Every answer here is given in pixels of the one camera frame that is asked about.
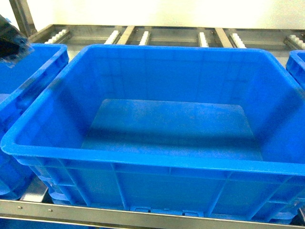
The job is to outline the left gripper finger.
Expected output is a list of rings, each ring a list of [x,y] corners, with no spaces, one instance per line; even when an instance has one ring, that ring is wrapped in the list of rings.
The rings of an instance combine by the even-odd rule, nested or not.
[[[0,16],[0,62],[15,66],[33,52],[28,38],[8,19]]]

